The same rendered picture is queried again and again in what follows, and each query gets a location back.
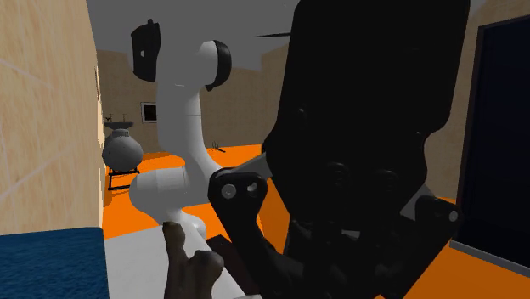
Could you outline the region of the blue fabric furniture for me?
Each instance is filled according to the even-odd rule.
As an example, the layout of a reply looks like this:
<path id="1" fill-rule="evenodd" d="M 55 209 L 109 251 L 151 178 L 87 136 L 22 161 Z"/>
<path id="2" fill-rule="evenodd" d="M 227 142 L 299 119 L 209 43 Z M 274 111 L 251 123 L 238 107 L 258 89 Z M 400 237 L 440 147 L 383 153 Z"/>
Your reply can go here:
<path id="1" fill-rule="evenodd" d="M 110 299 L 103 230 L 0 235 L 0 299 Z"/>

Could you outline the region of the brown figure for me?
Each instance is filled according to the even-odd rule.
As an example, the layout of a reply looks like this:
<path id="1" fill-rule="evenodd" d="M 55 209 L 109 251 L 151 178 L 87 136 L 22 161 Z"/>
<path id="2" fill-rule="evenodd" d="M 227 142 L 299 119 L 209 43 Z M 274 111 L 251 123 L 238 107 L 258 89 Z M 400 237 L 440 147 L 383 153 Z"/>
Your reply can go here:
<path id="1" fill-rule="evenodd" d="M 164 222 L 168 270 L 164 299 L 212 299 L 212 289 L 224 269 L 224 260 L 214 251 L 198 250 L 187 257 L 186 237 L 179 223 Z"/>

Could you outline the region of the grey round vase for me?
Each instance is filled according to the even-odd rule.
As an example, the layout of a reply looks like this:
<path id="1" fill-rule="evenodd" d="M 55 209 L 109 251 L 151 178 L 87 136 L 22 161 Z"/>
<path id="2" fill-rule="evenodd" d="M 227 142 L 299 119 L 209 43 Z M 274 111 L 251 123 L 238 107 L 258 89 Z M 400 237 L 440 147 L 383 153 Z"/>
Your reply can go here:
<path id="1" fill-rule="evenodd" d="M 143 159 L 142 146 L 127 129 L 116 129 L 105 139 L 102 158 L 106 166 L 118 172 L 136 168 Z"/>

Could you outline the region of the grey wall basin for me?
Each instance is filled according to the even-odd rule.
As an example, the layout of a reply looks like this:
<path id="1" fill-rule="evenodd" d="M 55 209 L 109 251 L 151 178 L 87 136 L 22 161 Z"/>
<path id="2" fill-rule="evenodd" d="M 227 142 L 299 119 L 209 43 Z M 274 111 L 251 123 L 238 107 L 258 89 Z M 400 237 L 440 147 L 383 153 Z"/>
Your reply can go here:
<path id="1" fill-rule="evenodd" d="M 104 127 L 107 127 L 111 130 L 116 129 L 128 129 L 132 127 L 134 123 L 132 121 L 125 121 L 125 114 L 122 115 L 122 121 L 112 121 L 112 116 L 106 117 L 104 122 Z"/>

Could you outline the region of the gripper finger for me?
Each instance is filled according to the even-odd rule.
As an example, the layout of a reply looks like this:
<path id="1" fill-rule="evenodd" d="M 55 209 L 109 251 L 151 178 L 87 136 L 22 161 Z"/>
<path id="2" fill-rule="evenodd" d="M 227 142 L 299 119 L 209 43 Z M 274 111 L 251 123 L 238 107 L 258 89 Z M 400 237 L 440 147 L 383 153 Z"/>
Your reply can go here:
<path id="1" fill-rule="evenodd" d="M 360 235 L 343 299 L 404 299 L 460 225 L 460 209 L 422 186 L 397 208 L 375 196 L 348 192 L 343 214 Z"/>
<path id="2" fill-rule="evenodd" d="M 263 299 L 331 299 L 324 284 L 302 276 L 303 266 L 279 254 L 257 226 L 273 176 L 265 154 L 215 171 L 208 199 Z"/>

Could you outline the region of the dark wall picture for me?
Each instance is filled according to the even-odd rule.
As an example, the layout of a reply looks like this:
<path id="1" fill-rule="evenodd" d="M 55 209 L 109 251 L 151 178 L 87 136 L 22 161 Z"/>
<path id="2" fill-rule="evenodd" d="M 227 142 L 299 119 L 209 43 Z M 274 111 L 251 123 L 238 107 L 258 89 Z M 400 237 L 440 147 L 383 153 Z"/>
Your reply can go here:
<path id="1" fill-rule="evenodd" d="M 142 102 L 140 106 L 142 123 L 157 123 L 156 103 Z"/>

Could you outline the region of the dark door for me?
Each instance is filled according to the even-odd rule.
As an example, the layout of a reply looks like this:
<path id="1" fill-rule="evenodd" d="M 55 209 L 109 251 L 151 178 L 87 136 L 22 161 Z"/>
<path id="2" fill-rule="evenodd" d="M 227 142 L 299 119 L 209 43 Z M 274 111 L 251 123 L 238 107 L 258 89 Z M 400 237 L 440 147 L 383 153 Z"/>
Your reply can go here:
<path id="1" fill-rule="evenodd" d="M 530 14 L 477 29 L 452 248 L 530 278 Z"/>

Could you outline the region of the black vase stand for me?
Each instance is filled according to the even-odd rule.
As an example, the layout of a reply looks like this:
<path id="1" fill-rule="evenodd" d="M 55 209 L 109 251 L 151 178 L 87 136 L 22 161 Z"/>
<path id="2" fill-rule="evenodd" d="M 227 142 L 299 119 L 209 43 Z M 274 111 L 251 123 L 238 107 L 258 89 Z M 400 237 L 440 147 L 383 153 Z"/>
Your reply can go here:
<path id="1" fill-rule="evenodd" d="M 112 168 L 109 168 L 107 172 L 107 175 L 108 175 L 107 189 L 109 191 L 128 189 L 130 187 L 130 183 L 128 182 L 127 178 L 132 175 L 138 175 L 139 173 L 140 171 L 137 167 L 133 168 L 132 170 L 126 171 L 126 172 L 120 172 Z"/>

